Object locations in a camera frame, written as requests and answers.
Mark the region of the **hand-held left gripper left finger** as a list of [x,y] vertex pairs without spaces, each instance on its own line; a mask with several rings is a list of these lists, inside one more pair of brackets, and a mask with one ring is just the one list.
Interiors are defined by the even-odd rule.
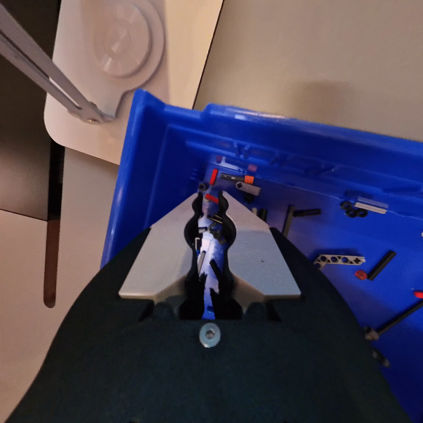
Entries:
[[151,300],[185,297],[182,319],[204,314],[204,279],[198,273],[195,238],[202,215],[203,194],[192,194],[154,223],[119,290],[123,299]]

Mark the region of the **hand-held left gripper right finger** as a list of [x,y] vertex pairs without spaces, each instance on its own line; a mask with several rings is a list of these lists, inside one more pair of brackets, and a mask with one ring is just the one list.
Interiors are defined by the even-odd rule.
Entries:
[[253,303],[299,299],[299,286],[268,224],[226,191],[219,191],[218,205],[227,247],[218,276],[217,318],[241,319]]

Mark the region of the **pile of grey toy parts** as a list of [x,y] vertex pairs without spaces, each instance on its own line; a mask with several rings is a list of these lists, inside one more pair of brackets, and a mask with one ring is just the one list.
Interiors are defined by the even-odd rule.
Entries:
[[[213,174],[212,174],[212,178],[210,179],[210,182],[215,182],[215,179],[218,175],[218,169],[214,169]],[[230,180],[236,180],[236,187],[237,189],[240,188],[242,192],[245,192],[245,198],[247,199],[247,202],[249,203],[250,200],[252,200],[253,194],[252,193],[247,193],[247,191],[243,191],[244,188],[256,188],[250,184],[241,182],[240,178],[238,177],[234,177],[233,175],[223,175],[226,177],[229,177]],[[201,182],[198,186],[198,190],[200,192],[202,192],[203,194],[205,194],[204,199],[207,201],[211,201],[215,204],[218,204],[218,198],[211,195],[210,193],[208,193],[208,188],[209,185],[208,183],[205,182]],[[289,207],[288,208],[288,214],[287,214],[287,220],[286,220],[286,224],[287,226],[284,226],[283,229],[283,233],[285,233],[285,229],[288,229],[288,226],[290,225],[290,222],[292,221],[292,217],[294,215],[296,215],[296,211],[295,211],[295,207]],[[267,209],[256,209],[256,208],[252,208],[251,212],[256,215],[259,219],[263,220],[264,222],[266,222],[267,219]],[[311,216],[311,215],[317,215],[320,214],[319,210],[311,210],[311,211],[306,211],[306,214],[302,214],[304,216]],[[208,219],[210,219],[211,221],[213,221],[214,223],[212,224],[212,226],[214,224],[222,224],[222,218],[220,217],[220,214],[215,214],[214,217],[209,217]],[[382,261],[380,261],[380,263],[374,268],[375,273],[372,275],[369,274],[369,277],[371,276],[373,278],[373,276],[376,276],[376,273],[380,273],[379,270],[382,270],[382,268],[386,267],[385,265],[391,261],[391,259],[396,255],[395,252],[393,251],[389,251],[383,258]],[[317,258],[313,261],[313,264],[316,268],[322,270],[325,265],[331,264],[331,265],[348,265],[348,266],[358,266],[361,265],[365,262],[365,258],[361,257],[361,256],[357,256],[357,255],[340,255],[340,254],[320,254],[317,256]],[[356,277],[361,279],[361,280],[365,280],[367,278],[367,273],[363,272],[361,269],[358,269],[356,272]],[[391,320],[387,321],[386,323],[384,323],[382,326],[380,326],[377,330],[373,329],[373,328],[366,328],[365,329],[365,339],[368,341],[377,341],[380,336],[387,332],[389,329],[391,329],[392,327],[394,327],[395,325],[397,325],[398,323],[400,323],[401,321],[405,320],[405,318],[407,318],[408,316],[410,316],[411,314],[413,314],[414,312],[416,312],[418,309],[422,308],[423,302],[422,302],[422,292],[415,292],[415,294],[417,295],[416,298],[419,298],[420,301],[416,302],[415,304],[413,304],[412,306],[410,306],[409,308],[407,308],[405,311],[401,312],[400,314],[396,315],[395,317],[393,317]],[[389,360],[384,357],[384,355],[382,353],[380,353],[379,351],[377,351],[376,349],[374,349],[373,351],[373,357],[384,367],[390,367],[390,362]]]

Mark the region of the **blue plastic bin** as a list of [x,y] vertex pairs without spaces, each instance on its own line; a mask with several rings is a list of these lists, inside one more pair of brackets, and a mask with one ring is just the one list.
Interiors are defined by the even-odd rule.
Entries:
[[396,253],[375,280],[326,270],[360,323],[383,324],[422,291],[422,143],[370,132],[208,104],[168,105],[135,91],[126,128],[101,266],[142,230],[194,194],[214,169],[253,176],[254,206],[281,228],[288,207],[320,209],[294,217],[290,241],[311,259],[357,253],[369,273]]

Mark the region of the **white stand base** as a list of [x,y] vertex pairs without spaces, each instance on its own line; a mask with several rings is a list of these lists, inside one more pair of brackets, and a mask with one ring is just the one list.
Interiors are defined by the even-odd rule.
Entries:
[[46,93],[59,145],[119,164],[142,88],[191,109],[223,1],[61,1],[52,58],[1,4],[1,55]]

